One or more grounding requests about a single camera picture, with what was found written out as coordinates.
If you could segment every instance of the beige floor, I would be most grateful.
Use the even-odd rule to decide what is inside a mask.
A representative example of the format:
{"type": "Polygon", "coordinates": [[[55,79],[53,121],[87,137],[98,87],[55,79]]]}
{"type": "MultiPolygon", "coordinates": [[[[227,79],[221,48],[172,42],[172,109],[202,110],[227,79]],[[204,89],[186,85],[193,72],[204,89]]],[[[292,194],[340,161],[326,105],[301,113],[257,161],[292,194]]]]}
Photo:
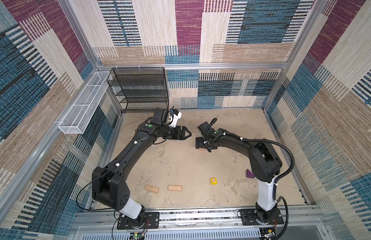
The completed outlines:
{"type": "MultiPolygon", "coordinates": [[[[246,138],[275,140],[268,122],[260,109],[183,110],[178,125],[186,126],[192,137],[185,141],[167,140],[152,145],[140,157],[130,172],[127,184],[132,198],[146,208],[153,207],[211,207],[255,205],[258,195],[256,179],[246,178],[251,170],[245,156],[224,147],[213,150],[195,149],[195,137],[202,122],[218,120],[214,128],[223,128],[246,138]],[[217,185],[210,178],[217,178],[217,185]],[[149,192],[145,185],[159,187],[159,193],[149,192]],[[181,185],[181,192],[168,191],[168,185],[181,185]]],[[[137,126],[152,113],[128,113],[112,159],[127,145],[137,126]]],[[[276,151],[282,158],[282,171],[288,168],[281,149],[276,151]]],[[[304,200],[291,174],[279,181],[276,196],[284,196],[289,205],[302,205],[304,200]]]]}

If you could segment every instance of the purple block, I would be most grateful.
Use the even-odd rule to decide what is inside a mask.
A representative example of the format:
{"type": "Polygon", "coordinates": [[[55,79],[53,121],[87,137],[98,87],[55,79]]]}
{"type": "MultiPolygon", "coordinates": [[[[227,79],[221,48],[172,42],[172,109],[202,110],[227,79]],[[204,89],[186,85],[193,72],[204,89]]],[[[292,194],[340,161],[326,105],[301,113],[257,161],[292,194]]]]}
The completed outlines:
{"type": "Polygon", "coordinates": [[[251,171],[249,171],[248,169],[247,169],[246,173],[247,173],[247,177],[255,178],[255,175],[253,175],[253,173],[251,171]]]}

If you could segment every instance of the wooden plank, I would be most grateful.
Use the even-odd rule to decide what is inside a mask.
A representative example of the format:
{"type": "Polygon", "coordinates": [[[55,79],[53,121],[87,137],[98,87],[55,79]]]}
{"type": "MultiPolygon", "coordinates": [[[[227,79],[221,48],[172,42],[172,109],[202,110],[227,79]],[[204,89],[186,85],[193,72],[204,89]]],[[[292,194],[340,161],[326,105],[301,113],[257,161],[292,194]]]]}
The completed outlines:
{"type": "Polygon", "coordinates": [[[168,190],[170,190],[170,191],[182,191],[183,186],[168,185],[168,190]]]}
{"type": "Polygon", "coordinates": [[[159,192],[159,188],[158,187],[154,187],[154,186],[151,186],[151,185],[145,185],[145,190],[148,190],[148,191],[151,191],[151,192],[156,192],[158,193],[159,192]]]}

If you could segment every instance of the black cable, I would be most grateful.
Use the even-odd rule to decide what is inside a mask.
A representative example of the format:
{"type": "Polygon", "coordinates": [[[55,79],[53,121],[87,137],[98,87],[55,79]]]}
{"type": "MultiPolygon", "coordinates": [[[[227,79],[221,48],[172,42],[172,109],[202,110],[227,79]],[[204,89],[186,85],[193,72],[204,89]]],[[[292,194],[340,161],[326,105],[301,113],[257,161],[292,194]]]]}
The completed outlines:
{"type": "MultiPolygon", "coordinates": [[[[117,211],[117,212],[119,212],[119,211],[117,211]]],[[[116,217],[115,217],[115,213],[116,213],[116,210],[114,211],[114,218],[115,218],[115,219],[119,219],[119,218],[116,218],[116,217]]],[[[119,215],[119,217],[120,217],[120,215],[119,215]]]]}
{"type": "Polygon", "coordinates": [[[284,227],[281,230],[281,232],[279,233],[279,235],[276,236],[273,240],[278,240],[284,234],[285,230],[287,229],[287,225],[288,225],[288,206],[287,206],[287,202],[285,201],[284,197],[282,197],[282,196],[279,197],[277,202],[280,202],[281,199],[283,200],[284,207],[285,207],[285,223],[284,223],[284,227]]]}
{"type": "Polygon", "coordinates": [[[164,140],[164,141],[162,141],[162,142],[158,142],[158,143],[152,143],[153,145],[156,145],[156,144],[160,144],[160,143],[163,143],[163,142],[165,142],[166,141],[166,139],[164,140]]]}
{"type": "Polygon", "coordinates": [[[103,173],[102,175],[100,175],[100,177],[97,177],[97,178],[95,178],[94,180],[90,181],[87,185],[85,185],[85,186],[84,186],[84,187],[79,191],[79,193],[76,195],[76,205],[77,205],[80,209],[83,209],[83,210],[86,210],[86,211],[100,211],[100,210],[112,209],[112,208],[110,208],[110,207],[105,208],[105,209],[85,209],[85,208],[81,207],[77,201],[78,201],[78,198],[79,198],[79,195],[81,194],[81,192],[82,192],[82,191],[83,191],[83,190],[84,190],[88,185],[90,185],[91,183],[93,183],[93,181],[98,180],[99,178],[103,177],[104,175],[106,175],[106,174],[109,173],[110,171],[114,170],[115,167],[116,167],[116,166],[114,166],[114,168],[112,168],[112,169],[109,170],[108,172],[103,173]]]}
{"type": "Polygon", "coordinates": [[[114,222],[114,224],[113,224],[113,226],[112,226],[112,229],[111,229],[112,240],[115,240],[115,239],[113,238],[113,228],[115,227],[115,224],[116,224],[116,222],[119,220],[119,218],[116,219],[116,221],[114,222]]]}
{"type": "Polygon", "coordinates": [[[239,215],[238,215],[239,212],[240,212],[240,210],[238,210],[238,211],[236,212],[236,216],[237,216],[238,218],[246,218],[246,216],[239,216],[239,215]]]}
{"type": "Polygon", "coordinates": [[[278,142],[268,140],[268,139],[248,139],[248,138],[244,138],[244,137],[241,139],[240,136],[238,136],[234,133],[226,132],[226,133],[219,134],[217,137],[215,137],[210,146],[212,147],[212,145],[216,142],[216,140],[223,135],[236,137],[243,142],[266,142],[266,143],[270,143],[270,144],[279,146],[282,149],[284,149],[284,151],[286,151],[288,153],[289,158],[291,159],[291,164],[289,165],[289,168],[284,173],[280,174],[279,176],[277,176],[275,178],[274,183],[277,183],[282,177],[285,177],[287,174],[289,174],[292,171],[293,167],[295,166],[295,158],[293,157],[292,152],[286,146],[284,146],[284,145],[282,145],[278,142]]]}
{"type": "Polygon", "coordinates": [[[217,121],[217,118],[214,118],[214,119],[212,119],[211,122],[209,123],[207,129],[206,129],[205,132],[204,132],[204,136],[203,136],[203,140],[204,140],[204,141],[205,141],[205,136],[207,135],[207,132],[208,132],[209,128],[212,127],[212,125],[213,125],[216,121],[217,121]]]}

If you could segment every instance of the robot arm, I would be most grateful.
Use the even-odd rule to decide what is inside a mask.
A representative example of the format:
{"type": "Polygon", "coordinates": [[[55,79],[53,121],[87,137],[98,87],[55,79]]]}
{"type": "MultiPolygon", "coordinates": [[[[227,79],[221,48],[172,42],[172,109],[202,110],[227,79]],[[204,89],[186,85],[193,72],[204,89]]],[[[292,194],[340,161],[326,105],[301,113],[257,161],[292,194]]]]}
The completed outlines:
{"type": "Polygon", "coordinates": [[[155,109],[153,117],[147,118],[138,126],[134,137],[123,151],[104,168],[97,167],[92,172],[92,198],[125,214],[140,226],[144,220],[145,209],[130,197],[125,180],[140,156],[158,137],[185,140],[192,135],[186,127],[176,126],[180,117],[181,113],[176,109],[155,109]]]}
{"type": "Polygon", "coordinates": [[[252,172],[258,179],[259,195],[255,211],[256,221],[259,224],[271,222],[277,211],[277,181],[292,170],[293,159],[287,172],[280,174],[280,168],[283,164],[272,146],[276,142],[267,139],[245,139],[221,128],[215,130],[211,128],[211,125],[216,120],[215,118],[210,124],[204,122],[198,126],[204,137],[196,138],[196,148],[206,148],[210,152],[217,147],[227,147],[247,156],[251,163],[252,172]]]}

